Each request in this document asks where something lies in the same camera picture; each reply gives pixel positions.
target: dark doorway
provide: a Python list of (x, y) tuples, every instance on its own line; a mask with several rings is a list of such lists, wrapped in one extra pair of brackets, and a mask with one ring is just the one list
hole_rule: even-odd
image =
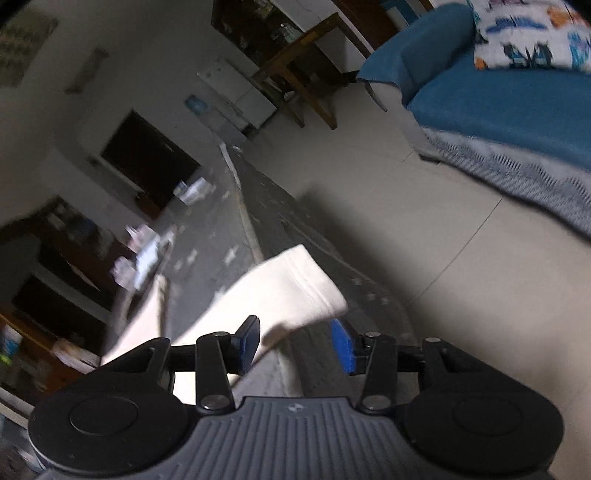
[(374, 49), (398, 33), (396, 25), (386, 15), (379, 0), (332, 1), (351, 20), (351, 23)]
[(132, 111), (109, 141), (102, 157), (139, 185), (160, 209), (199, 163)]

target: blue gripper pad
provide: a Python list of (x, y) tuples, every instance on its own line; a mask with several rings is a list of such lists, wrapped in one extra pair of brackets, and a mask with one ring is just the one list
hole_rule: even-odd
[(337, 319), (331, 321), (333, 348), (343, 370), (347, 374), (355, 372), (355, 353), (353, 340)]

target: white cloth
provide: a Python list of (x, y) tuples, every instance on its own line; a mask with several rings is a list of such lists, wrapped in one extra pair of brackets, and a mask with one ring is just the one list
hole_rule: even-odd
[[(160, 336), (160, 315), (154, 311), (160, 302), (156, 300), (150, 298), (115, 348), (103, 358), (103, 363)], [(261, 344), (256, 360), (290, 332), (337, 317), (346, 309), (339, 289), (305, 247), (298, 245), (246, 273), (174, 344), (189, 345), (202, 335), (220, 330), (233, 333), (249, 315), (256, 315), (261, 320)], [(194, 404), (194, 373), (177, 373), (174, 394), (184, 403)]]

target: floor tile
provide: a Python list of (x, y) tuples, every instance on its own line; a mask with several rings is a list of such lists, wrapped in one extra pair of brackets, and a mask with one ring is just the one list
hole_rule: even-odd
[(564, 440), (550, 468), (557, 480), (591, 478), (591, 385), (563, 414)]
[(306, 124), (334, 145), (358, 148), (402, 160), (412, 147), (397, 127), (392, 112), (384, 112), (369, 96), (365, 86), (354, 83), (331, 98), (337, 128), (330, 128), (306, 108)]
[(443, 271), (501, 199), (451, 167), (427, 164), (416, 154), (403, 157), (404, 145), (402, 162), (321, 136), (300, 142), (286, 136), (256, 138), (246, 159), (315, 212), (346, 260), (407, 303)]
[(591, 378), (590, 285), (589, 243), (505, 198), (409, 314), (564, 409)]

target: blue throw blanket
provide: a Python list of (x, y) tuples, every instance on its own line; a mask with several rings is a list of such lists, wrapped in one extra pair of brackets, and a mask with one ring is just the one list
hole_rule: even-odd
[(421, 87), (455, 61), (473, 42), (474, 34), (469, 7), (442, 5), (377, 49), (363, 64), (357, 79), (398, 86), (406, 105)]

